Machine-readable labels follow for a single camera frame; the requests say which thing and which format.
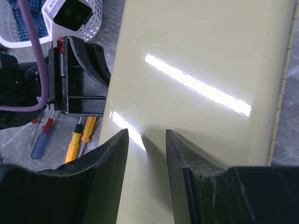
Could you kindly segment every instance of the gray floor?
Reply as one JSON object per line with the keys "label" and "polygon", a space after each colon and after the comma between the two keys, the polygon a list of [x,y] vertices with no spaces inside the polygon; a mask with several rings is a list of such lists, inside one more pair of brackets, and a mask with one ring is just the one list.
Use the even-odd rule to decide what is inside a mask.
{"label": "gray floor", "polygon": [[[113,68],[124,3],[125,0],[104,0],[102,27],[93,40],[93,42],[104,47],[110,70]],[[43,46],[45,54],[47,54],[49,47],[49,44]],[[19,62],[28,62],[35,59],[32,49],[11,50],[9,53],[16,56]],[[30,130],[30,124],[20,128],[0,131],[0,154],[4,158],[4,163],[22,165],[31,170],[41,170],[56,168],[64,162],[71,133],[78,117],[61,114],[55,116],[53,135],[44,157],[37,161],[30,158],[34,141],[49,116],[50,112],[47,112],[41,123],[36,125],[37,129],[27,147],[25,146],[25,140]],[[95,148],[98,144],[101,121],[99,119],[96,124],[96,131],[87,151]],[[299,27],[296,30],[292,49],[272,164],[299,165]]]}

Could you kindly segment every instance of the blue fabric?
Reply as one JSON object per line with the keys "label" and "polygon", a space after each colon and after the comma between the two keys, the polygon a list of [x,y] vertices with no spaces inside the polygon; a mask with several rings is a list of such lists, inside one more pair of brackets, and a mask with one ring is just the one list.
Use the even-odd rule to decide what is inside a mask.
{"label": "blue fabric", "polygon": [[[17,29],[19,31],[21,41],[29,41],[30,38],[28,36],[26,25],[23,20],[21,11],[19,9],[17,0],[7,0],[7,1],[13,10],[14,19],[15,19],[15,22],[17,25]],[[41,12],[42,6],[46,2],[46,0],[27,0],[27,2],[29,5],[29,8],[30,8],[39,38],[47,36],[48,32],[47,32],[47,28],[44,23],[43,15]]]}

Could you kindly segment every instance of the yellow screwdriver handle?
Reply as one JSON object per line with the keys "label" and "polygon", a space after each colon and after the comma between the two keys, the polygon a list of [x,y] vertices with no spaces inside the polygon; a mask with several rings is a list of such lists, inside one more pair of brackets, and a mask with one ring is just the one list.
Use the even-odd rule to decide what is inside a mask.
{"label": "yellow screwdriver handle", "polygon": [[82,141],[89,142],[89,138],[93,132],[93,128],[94,128],[96,119],[97,119],[97,117],[88,117],[87,118],[87,122],[84,127],[83,135],[81,138]]}
{"label": "yellow screwdriver handle", "polygon": [[71,142],[69,144],[69,148],[66,153],[65,163],[73,161],[76,159],[79,142],[80,142],[81,133],[73,132],[73,137],[71,138]]}

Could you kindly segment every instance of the glossy beige surface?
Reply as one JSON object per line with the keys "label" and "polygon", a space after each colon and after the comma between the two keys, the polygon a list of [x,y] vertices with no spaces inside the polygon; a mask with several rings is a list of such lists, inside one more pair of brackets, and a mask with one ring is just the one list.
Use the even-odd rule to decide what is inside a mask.
{"label": "glossy beige surface", "polygon": [[129,129],[118,224],[173,223],[166,129],[221,166],[266,164],[295,6],[127,0],[100,138]]}

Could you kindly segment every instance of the perforated basket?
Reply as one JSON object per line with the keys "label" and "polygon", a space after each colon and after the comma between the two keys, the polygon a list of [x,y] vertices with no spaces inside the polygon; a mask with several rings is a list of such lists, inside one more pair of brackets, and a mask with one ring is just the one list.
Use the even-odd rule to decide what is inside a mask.
{"label": "perforated basket", "polygon": [[[93,10],[93,16],[89,19],[86,25],[83,25],[78,31],[72,31],[59,25],[53,25],[51,22],[46,21],[49,36],[40,38],[40,43],[43,44],[52,40],[57,40],[58,37],[66,35],[76,36],[85,41],[89,41],[94,38],[102,25],[102,0],[86,1]],[[0,0],[0,44],[11,49],[32,46],[31,41],[20,41],[12,9],[6,0]]]}

